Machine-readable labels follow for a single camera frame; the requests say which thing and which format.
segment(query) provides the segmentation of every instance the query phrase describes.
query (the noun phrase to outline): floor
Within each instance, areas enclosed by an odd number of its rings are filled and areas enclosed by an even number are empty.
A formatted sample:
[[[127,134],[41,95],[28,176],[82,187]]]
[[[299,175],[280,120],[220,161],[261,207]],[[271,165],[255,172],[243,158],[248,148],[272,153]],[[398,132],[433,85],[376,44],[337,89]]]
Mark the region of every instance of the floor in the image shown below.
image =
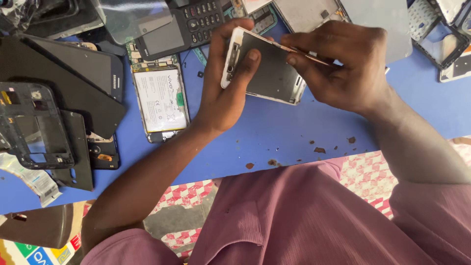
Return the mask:
[[[450,145],[471,166],[471,145]],[[341,184],[392,218],[389,197],[398,183],[381,151],[347,157],[341,172]],[[211,180],[169,187],[144,220],[146,230],[165,242],[182,259],[187,259],[208,216],[217,187]]]

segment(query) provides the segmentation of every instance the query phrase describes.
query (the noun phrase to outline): phone keypad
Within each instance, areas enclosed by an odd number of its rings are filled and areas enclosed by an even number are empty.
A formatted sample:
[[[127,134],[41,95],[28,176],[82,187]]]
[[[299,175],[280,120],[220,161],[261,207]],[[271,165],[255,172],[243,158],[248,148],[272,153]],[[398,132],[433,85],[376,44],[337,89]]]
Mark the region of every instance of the phone keypad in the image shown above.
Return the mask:
[[[223,23],[222,10],[217,0],[202,1],[196,5],[184,7],[183,14],[187,19],[187,27],[191,32],[192,47],[208,43],[212,30]]]

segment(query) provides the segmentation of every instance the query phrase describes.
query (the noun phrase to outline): blue table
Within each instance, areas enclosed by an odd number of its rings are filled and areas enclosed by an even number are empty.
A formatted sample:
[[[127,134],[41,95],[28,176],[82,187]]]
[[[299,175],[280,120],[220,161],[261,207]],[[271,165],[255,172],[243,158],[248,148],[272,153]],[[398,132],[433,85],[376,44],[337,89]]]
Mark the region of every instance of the blue table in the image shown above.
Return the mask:
[[[267,35],[279,41],[286,32],[279,19]],[[188,108],[194,118],[203,87],[203,79],[197,77],[197,73],[204,68],[192,51],[180,54],[181,60],[185,57],[183,78]],[[61,188],[63,195],[50,206],[95,199],[128,167],[159,146],[147,142],[131,73],[127,70],[129,64],[125,60],[124,63],[123,104],[128,112],[116,131],[121,167],[115,171],[96,170],[93,192]],[[471,134],[471,78],[438,83],[437,69],[418,50],[388,66],[391,68],[388,82],[443,137]],[[349,144],[347,138],[352,136],[356,142]],[[315,147],[324,148],[326,153],[314,152]],[[268,164],[271,159],[288,166],[375,150],[378,146],[364,118],[317,102],[309,89],[305,90],[298,106],[247,96],[237,124],[204,148],[173,185],[273,168]],[[248,163],[254,164],[250,170],[245,167]],[[19,178],[4,171],[0,171],[0,177],[4,178],[0,178],[0,214],[41,207],[36,195]]]

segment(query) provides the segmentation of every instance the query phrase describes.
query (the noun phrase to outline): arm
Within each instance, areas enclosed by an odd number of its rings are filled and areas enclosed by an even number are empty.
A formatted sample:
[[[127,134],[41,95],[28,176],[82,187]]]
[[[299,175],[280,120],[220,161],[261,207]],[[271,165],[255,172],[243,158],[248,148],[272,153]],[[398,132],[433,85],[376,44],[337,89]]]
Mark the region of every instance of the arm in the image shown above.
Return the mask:
[[[329,21],[311,33],[285,35],[282,44],[343,63],[339,69],[326,69],[298,54],[287,57],[318,101],[356,112],[372,123],[400,181],[471,184],[460,156],[387,84],[386,37],[381,28]]]
[[[261,58],[258,50],[250,51],[231,84],[225,90],[221,88],[226,38],[237,26],[250,30],[253,21],[232,20],[212,35],[201,105],[191,126],[119,176],[84,217],[84,254],[118,232],[143,228],[142,221],[185,166],[206,144],[236,123],[245,104],[245,89]]]

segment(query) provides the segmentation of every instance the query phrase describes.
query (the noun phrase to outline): phone display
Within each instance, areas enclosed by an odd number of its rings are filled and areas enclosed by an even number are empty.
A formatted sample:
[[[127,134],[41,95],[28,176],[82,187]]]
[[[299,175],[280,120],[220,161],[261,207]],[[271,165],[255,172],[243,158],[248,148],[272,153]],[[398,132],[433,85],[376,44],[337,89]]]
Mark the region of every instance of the phone display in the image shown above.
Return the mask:
[[[239,63],[248,51],[258,49],[261,53],[261,62],[247,86],[247,94],[297,105],[306,83],[296,70],[286,63],[286,56],[293,50],[281,47],[280,44],[268,41],[241,27],[235,28],[227,52],[221,86],[226,88],[230,84]]]

